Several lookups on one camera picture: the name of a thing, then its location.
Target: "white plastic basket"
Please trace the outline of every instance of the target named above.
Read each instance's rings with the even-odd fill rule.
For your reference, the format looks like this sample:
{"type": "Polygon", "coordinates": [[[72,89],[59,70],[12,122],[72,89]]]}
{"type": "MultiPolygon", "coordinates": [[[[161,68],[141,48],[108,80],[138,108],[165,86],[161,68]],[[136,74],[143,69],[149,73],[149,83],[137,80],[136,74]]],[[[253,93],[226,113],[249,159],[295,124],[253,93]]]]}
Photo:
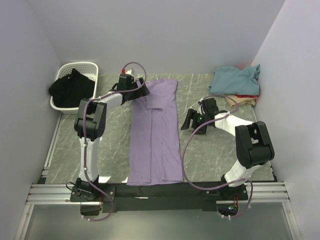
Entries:
{"type": "MultiPolygon", "coordinates": [[[[67,74],[71,74],[72,69],[76,69],[79,73],[81,73],[82,75],[85,75],[90,80],[95,82],[93,96],[92,96],[92,98],[95,98],[97,94],[97,85],[98,85],[98,71],[99,71],[98,66],[95,63],[88,62],[88,61],[72,62],[72,63],[65,64],[59,69],[56,75],[55,81],[57,79],[64,77],[67,74]]],[[[55,110],[61,111],[64,114],[77,114],[79,109],[79,107],[71,107],[71,108],[57,107],[54,104],[54,99],[52,96],[50,98],[50,105],[55,110]]]]}

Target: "black cloth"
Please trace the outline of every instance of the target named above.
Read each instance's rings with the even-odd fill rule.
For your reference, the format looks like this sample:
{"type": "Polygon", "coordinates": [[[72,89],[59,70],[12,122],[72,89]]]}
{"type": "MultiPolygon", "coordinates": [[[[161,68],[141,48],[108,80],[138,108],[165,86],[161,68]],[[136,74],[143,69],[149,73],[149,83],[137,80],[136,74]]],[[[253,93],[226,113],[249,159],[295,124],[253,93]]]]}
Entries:
{"type": "Polygon", "coordinates": [[[82,75],[76,69],[71,74],[57,79],[49,88],[53,103],[58,108],[77,108],[83,98],[94,95],[95,82],[82,75]]]}

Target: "folded purple cloth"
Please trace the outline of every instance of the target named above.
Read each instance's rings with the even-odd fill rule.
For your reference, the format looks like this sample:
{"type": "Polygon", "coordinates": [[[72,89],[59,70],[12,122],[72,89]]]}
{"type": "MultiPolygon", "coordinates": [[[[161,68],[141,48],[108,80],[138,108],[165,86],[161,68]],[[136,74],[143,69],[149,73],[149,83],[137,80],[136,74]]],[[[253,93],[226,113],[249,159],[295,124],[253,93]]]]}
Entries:
{"type": "Polygon", "coordinates": [[[176,80],[153,80],[150,94],[132,101],[130,175],[127,185],[183,181],[178,134],[176,80]]]}

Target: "marble tabletop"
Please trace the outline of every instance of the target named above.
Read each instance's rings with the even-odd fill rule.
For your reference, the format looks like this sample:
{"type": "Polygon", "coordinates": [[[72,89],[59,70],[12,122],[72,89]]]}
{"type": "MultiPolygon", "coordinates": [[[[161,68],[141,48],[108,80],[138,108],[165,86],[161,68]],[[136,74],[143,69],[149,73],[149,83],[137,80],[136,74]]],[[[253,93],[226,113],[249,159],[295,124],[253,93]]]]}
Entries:
{"type": "MultiPolygon", "coordinates": [[[[208,95],[208,85],[213,74],[151,74],[154,79],[178,80],[176,106],[179,128],[184,123],[190,107],[198,108],[198,100],[208,95]]],[[[97,96],[107,93],[119,80],[118,74],[101,75],[98,78],[97,96]]],[[[220,110],[231,108],[222,97],[216,97],[220,110]]],[[[256,121],[251,105],[243,105],[235,116],[256,121]]],[[[75,182],[80,171],[80,143],[74,130],[76,115],[62,114],[56,135],[51,164],[46,184],[65,184],[75,182]]],[[[131,103],[113,108],[108,112],[106,130],[101,137],[98,151],[99,181],[125,183],[130,173],[129,143],[131,128],[131,103]]],[[[179,129],[180,148],[183,149],[192,129],[179,129]]],[[[184,160],[184,167],[189,179],[194,182],[220,181],[237,160],[235,138],[229,133],[208,127],[206,135],[195,135],[190,142],[184,160]]],[[[271,164],[260,167],[253,174],[253,181],[273,181],[271,164]]]]}

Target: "red cloth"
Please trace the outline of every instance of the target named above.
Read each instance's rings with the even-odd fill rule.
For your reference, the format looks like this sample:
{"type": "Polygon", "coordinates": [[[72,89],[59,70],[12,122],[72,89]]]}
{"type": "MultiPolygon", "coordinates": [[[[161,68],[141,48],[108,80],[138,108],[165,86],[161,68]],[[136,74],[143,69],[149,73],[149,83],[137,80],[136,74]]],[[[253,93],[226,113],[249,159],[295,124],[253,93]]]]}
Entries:
{"type": "Polygon", "coordinates": [[[251,96],[251,95],[236,95],[238,98],[252,98],[252,99],[255,99],[257,98],[258,96],[251,96]]]}

